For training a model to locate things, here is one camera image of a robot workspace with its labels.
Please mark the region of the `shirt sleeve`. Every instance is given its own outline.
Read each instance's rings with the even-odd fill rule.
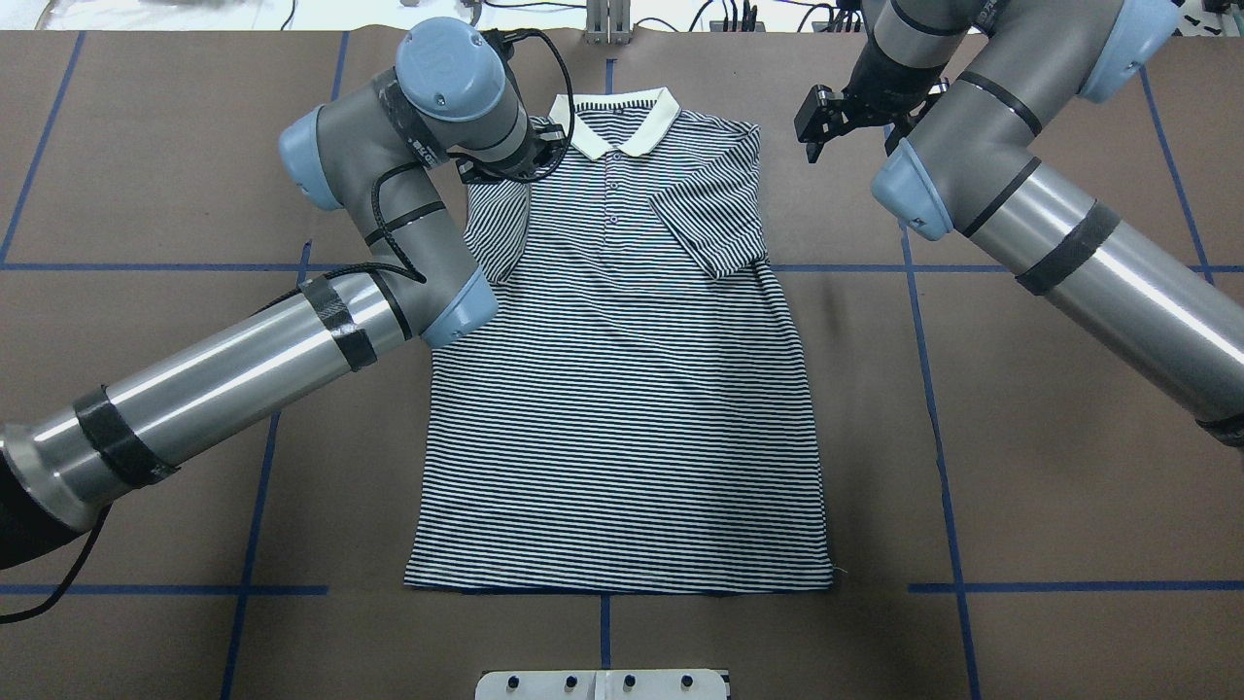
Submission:
[[[704,274],[722,279],[768,256],[759,182],[760,131],[753,128],[704,168],[653,194],[651,204]]]
[[[530,205],[530,184],[503,180],[468,185],[463,239],[489,281],[505,282],[522,256]]]

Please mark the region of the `shirt collar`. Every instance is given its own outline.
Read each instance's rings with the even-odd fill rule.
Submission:
[[[666,137],[666,132],[678,118],[680,107],[668,87],[657,87],[642,92],[626,92],[622,94],[576,94],[576,103],[591,104],[623,104],[636,101],[652,101],[652,109],[644,117],[639,128],[617,147],[627,155],[647,155]],[[565,94],[559,94],[549,109],[549,118],[561,124],[562,129],[570,128],[570,104]],[[575,118],[575,139],[571,143],[580,153],[590,160],[596,160],[601,155],[613,150],[613,145],[592,131],[583,119]]]

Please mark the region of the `black and white stripes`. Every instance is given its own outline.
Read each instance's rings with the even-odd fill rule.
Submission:
[[[654,123],[662,99],[581,97],[576,142],[587,127],[608,152],[470,189],[465,236],[500,312],[433,353],[407,584],[830,584],[802,348],[756,214],[758,127],[677,103]],[[668,131],[646,145],[653,128]]]

